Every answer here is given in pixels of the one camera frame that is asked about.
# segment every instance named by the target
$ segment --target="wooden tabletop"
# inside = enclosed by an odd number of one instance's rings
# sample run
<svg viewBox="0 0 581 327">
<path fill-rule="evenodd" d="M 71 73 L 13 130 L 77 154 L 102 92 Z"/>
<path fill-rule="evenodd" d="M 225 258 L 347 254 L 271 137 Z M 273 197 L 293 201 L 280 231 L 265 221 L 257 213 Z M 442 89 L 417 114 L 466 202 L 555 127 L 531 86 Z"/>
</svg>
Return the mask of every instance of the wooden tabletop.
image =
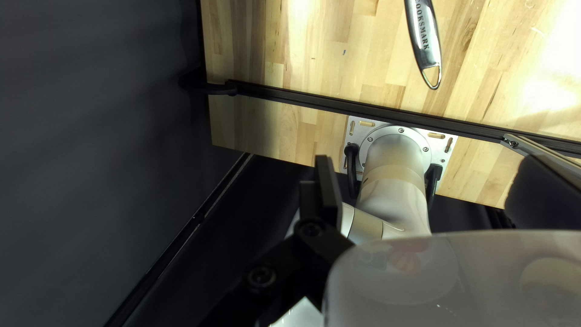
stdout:
<svg viewBox="0 0 581 327">
<path fill-rule="evenodd" d="M 580 0 L 433 0 L 442 85 L 415 64 L 403 0 L 202 0 L 208 81 L 244 80 L 581 140 Z M 345 115 L 210 97 L 215 145 L 338 170 Z M 502 208 L 522 159 L 460 138 L 438 194 Z"/>
</svg>

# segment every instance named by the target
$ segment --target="black wall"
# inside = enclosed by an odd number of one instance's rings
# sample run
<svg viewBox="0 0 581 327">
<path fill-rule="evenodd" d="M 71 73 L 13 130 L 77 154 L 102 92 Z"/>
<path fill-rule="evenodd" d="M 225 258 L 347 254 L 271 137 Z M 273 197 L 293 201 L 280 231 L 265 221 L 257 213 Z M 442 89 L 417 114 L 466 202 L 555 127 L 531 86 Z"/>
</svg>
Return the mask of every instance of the black wall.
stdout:
<svg viewBox="0 0 581 327">
<path fill-rule="evenodd" d="M 102 326 L 238 157 L 177 86 L 195 16 L 1 3 L 0 326 Z"/>
</svg>

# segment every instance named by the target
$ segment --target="black cable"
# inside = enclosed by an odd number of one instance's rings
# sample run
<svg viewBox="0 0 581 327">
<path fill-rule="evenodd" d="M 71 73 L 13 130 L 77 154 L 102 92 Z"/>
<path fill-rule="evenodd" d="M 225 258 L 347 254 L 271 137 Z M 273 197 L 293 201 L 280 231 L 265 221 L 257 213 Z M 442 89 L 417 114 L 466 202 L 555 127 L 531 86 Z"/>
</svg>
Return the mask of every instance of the black cable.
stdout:
<svg viewBox="0 0 581 327">
<path fill-rule="evenodd" d="M 351 198 L 357 198 L 361 183 L 357 180 L 355 159 L 357 158 L 357 154 L 359 154 L 359 146 L 354 143 L 348 144 L 343 150 L 343 153 L 347 156 L 347 186 L 349 188 L 349 196 Z"/>
<path fill-rule="evenodd" d="M 436 194 L 436 183 L 442 176 L 442 166 L 431 164 L 425 174 L 426 179 L 426 202 L 428 210 L 432 207 L 434 195 Z"/>
</svg>

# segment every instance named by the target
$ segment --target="silver mounting plate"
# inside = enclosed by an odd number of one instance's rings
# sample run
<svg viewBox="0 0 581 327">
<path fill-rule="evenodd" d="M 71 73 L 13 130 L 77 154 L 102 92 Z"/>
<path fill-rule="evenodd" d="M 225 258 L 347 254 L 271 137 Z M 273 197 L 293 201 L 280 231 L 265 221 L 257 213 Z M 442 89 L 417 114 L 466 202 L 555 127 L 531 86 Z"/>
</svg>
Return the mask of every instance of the silver mounting plate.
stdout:
<svg viewBox="0 0 581 327">
<path fill-rule="evenodd" d="M 428 148 L 428 151 L 426 152 L 430 153 L 430 156 L 424 156 L 425 158 L 424 169 L 426 169 L 426 165 L 427 166 L 429 166 L 430 164 L 440 165 L 442 166 L 442 176 L 444 176 L 444 171 L 446 171 L 448 161 L 450 160 L 450 156 L 452 155 L 452 150 L 456 146 L 458 136 L 452 134 L 438 133 L 436 131 L 430 131 L 414 127 L 399 126 L 389 122 L 381 122 L 379 120 L 371 120 L 356 116 L 349 116 L 349 120 L 347 121 L 347 129 L 345 131 L 345 141 L 343 142 L 343 148 L 345 148 L 347 144 L 350 143 L 355 143 L 359 145 L 362 159 L 360 159 L 360 156 L 357 156 L 356 160 L 357 179 L 361 180 L 361 177 L 363 175 L 363 165 L 365 164 L 364 156 L 367 153 L 367 149 L 369 149 L 369 145 L 372 143 L 372 141 L 368 141 L 368 138 L 371 137 L 373 139 L 373 136 L 379 137 L 393 133 L 392 129 L 396 129 L 395 126 L 397 126 L 398 133 L 401 128 L 403 129 L 403 132 L 401 133 L 406 136 L 414 136 L 412 137 L 412 139 L 416 139 L 417 134 L 420 134 L 423 137 L 423 140 L 415 141 L 422 147 L 424 147 L 424 145 L 427 143 L 426 147 Z M 345 157 L 345 154 L 343 154 L 341 157 L 340 172 L 344 174 L 347 173 L 346 164 L 347 158 Z"/>
</svg>

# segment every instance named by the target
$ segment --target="screw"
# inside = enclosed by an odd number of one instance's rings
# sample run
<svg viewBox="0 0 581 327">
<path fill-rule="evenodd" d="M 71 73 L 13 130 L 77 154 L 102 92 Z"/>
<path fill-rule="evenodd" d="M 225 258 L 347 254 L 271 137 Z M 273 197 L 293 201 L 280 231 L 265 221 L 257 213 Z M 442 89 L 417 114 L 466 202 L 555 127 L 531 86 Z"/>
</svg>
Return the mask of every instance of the screw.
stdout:
<svg viewBox="0 0 581 327">
<path fill-rule="evenodd" d="M 323 232 L 323 229 L 317 223 L 307 222 L 300 228 L 300 231 L 306 236 L 317 237 Z"/>
<path fill-rule="evenodd" d="M 267 266 L 258 266 L 248 273 L 248 282 L 254 287 L 267 287 L 274 283 L 277 274 Z"/>
</svg>

